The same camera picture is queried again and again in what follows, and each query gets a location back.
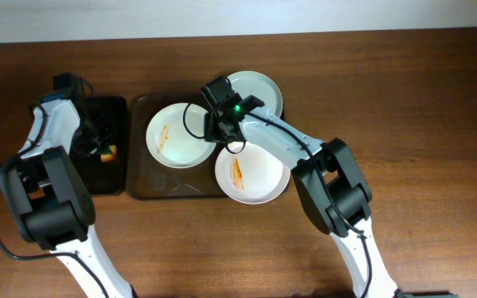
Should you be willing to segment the yellow green sponge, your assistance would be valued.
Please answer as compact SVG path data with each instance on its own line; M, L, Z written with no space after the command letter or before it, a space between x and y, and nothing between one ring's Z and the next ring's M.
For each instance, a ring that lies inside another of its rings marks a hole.
M100 161L103 163L108 163L114 161L117 157L118 149L116 145L110 145L100 154Z

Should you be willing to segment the grey-green plate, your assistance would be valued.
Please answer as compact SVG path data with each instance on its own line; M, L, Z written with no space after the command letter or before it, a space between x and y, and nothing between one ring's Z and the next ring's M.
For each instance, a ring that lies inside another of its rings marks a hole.
M239 71L227 77L232 89L241 99L252 95L264 102L261 108L255 108L252 113L263 118L280 118L283 112L283 98L276 83L265 74L256 71Z

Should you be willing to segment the white plate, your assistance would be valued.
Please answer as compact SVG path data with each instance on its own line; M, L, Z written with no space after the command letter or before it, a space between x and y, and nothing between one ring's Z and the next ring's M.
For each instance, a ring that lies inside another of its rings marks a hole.
M214 173L220 189L243 204L265 204L287 188L291 172L261 147L242 142L229 145L218 155Z
M207 160L216 144L192 137L185 129L185 123L196 136L204 132L204 120L208 111L199 105L174 103L157 112L146 130L147 149L162 165L185 169Z

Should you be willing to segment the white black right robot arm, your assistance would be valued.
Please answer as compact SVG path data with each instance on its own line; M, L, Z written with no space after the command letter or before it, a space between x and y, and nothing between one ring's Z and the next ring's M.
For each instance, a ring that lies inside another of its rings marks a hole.
M207 142L248 142L291 171L306 216L331 236L348 268L357 297L399 297L376 244L369 203L372 193L349 147L298 131L265 107L245 104L205 115Z

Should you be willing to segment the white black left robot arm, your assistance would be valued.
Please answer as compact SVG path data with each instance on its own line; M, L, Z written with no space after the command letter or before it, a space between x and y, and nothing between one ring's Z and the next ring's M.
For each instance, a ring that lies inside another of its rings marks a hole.
M80 116L69 99L42 99L22 149L0 166L0 192L21 237L42 252L14 260L58 259L88 297L134 297L99 241L91 194L70 160Z

